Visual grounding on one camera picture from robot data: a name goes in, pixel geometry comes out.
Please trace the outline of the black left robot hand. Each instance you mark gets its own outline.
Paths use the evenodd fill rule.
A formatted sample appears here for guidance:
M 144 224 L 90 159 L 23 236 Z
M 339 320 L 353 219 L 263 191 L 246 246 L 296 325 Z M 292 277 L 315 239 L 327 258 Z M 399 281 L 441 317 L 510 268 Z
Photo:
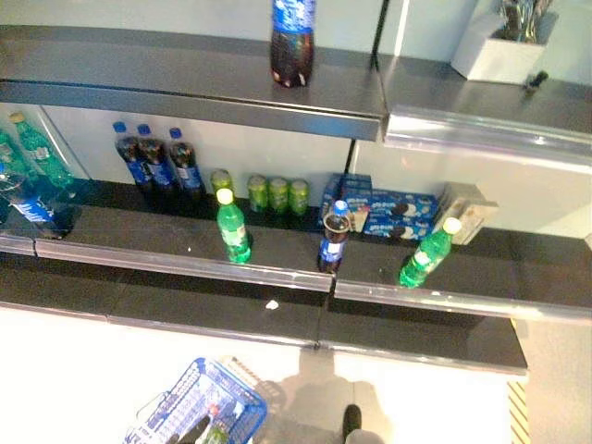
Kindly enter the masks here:
M 211 418 L 209 416 L 203 417 L 193 428 L 191 428 L 182 437 L 179 434 L 173 434 L 166 444 L 195 444 L 202 436 L 205 429 L 209 426 Z

